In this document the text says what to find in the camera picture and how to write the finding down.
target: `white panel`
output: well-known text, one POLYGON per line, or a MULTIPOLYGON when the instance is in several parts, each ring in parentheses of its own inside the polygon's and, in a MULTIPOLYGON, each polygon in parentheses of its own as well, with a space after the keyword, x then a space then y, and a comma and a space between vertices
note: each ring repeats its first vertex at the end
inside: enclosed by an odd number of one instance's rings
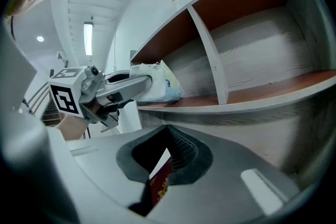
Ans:
POLYGON ((211 66, 212 75, 214 77, 216 92, 219 104, 226 104, 228 98, 228 86, 224 73, 223 64, 220 61, 219 53, 215 46, 215 43, 206 28, 205 24, 195 11, 195 9, 190 5, 188 11, 196 25, 196 28, 201 36, 208 60, 211 66))
POLYGON ((69 13, 70 23, 83 23, 83 22, 93 22, 94 24, 104 25, 104 24, 114 24, 114 20, 109 17, 94 16, 91 20, 91 15, 89 14, 74 14, 69 13))
POLYGON ((91 7, 89 5, 75 5, 69 4, 69 13, 70 14, 88 14, 88 15, 97 15, 97 16, 105 16, 111 19, 116 19, 119 15, 118 11, 100 8, 100 7, 91 7))
POLYGON ((124 4, 115 0, 69 0, 69 4, 102 6, 113 10, 120 10, 124 4))
POLYGON ((265 215, 269 216, 283 206, 284 202, 258 176, 256 169, 245 170, 240 176, 265 215))

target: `ceiling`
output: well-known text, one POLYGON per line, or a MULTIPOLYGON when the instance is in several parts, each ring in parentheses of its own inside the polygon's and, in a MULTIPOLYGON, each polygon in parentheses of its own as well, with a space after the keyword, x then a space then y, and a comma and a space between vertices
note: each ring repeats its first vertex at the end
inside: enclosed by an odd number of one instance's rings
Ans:
POLYGON ((45 0, 29 11, 15 16, 13 31, 16 43, 28 59, 45 54, 54 54, 62 50, 54 21, 51 19, 50 0, 45 0), (36 37, 43 36, 44 42, 38 42, 36 37))
POLYGON ((81 66, 96 65, 99 69, 104 70, 106 66, 107 56, 114 37, 116 22, 121 16, 125 7, 130 0, 67 0, 62 9, 63 11, 55 11, 55 13, 63 13, 63 20, 59 20, 56 24, 68 22, 67 33, 59 32, 59 35, 67 35, 63 46, 70 46, 72 54, 76 62, 81 66), (83 42, 83 23, 93 22, 92 37, 92 56, 85 54, 83 42))

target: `staircase railing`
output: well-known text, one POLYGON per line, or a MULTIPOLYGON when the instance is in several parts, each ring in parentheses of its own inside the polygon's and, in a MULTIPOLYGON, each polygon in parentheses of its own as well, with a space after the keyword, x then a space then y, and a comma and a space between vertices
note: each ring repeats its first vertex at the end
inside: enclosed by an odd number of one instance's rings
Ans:
POLYGON ((44 83, 36 91, 36 93, 28 100, 27 103, 34 114, 39 109, 43 101, 47 98, 48 94, 49 94, 49 86, 47 85, 47 83, 44 83))

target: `black hole opening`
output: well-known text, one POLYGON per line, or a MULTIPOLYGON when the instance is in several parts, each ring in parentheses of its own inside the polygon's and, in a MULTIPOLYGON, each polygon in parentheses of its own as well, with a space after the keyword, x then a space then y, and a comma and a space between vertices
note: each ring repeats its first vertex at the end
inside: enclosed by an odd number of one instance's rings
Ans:
POLYGON ((132 157, 151 173, 168 148, 173 160, 173 173, 187 166, 196 155, 196 147, 183 137, 164 129, 144 143, 136 146, 132 157))
POLYGON ((114 75, 112 78, 109 78, 109 83, 117 82, 120 80, 128 79, 130 77, 130 74, 117 74, 114 75))

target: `lamp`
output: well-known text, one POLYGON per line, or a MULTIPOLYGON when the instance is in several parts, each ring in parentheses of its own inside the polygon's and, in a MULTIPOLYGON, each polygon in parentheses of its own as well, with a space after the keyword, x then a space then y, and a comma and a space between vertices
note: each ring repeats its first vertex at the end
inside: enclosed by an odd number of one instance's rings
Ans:
POLYGON ((83 24, 85 54, 92 55, 92 30, 94 24, 85 22, 83 24))

